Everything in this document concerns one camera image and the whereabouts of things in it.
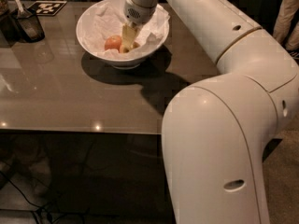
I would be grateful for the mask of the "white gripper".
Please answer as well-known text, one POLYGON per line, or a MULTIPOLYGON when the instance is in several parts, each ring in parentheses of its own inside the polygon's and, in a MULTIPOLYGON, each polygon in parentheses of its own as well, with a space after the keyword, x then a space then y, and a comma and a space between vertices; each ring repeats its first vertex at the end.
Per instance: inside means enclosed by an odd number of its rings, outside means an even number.
POLYGON ((140 31, 137 25, 148 23, 155 9, 156 0, 125 0, 123 11, 130 22, 122 26, 121 52, 133 49, 140 31))

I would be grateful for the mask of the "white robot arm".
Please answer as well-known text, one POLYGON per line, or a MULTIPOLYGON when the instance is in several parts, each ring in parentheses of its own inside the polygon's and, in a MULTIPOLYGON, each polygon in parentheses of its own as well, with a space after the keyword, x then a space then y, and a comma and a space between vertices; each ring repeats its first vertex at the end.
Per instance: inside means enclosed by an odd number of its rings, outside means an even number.
MULTIPOLYGON (((299 70, 288 52, 227 0, 166 0, 216 64, 169 103, 164 168, 177 224, 270 224, 263 151, 299 109, 299 70)), ((158 0, 126 0, 149 20, 158 0)))

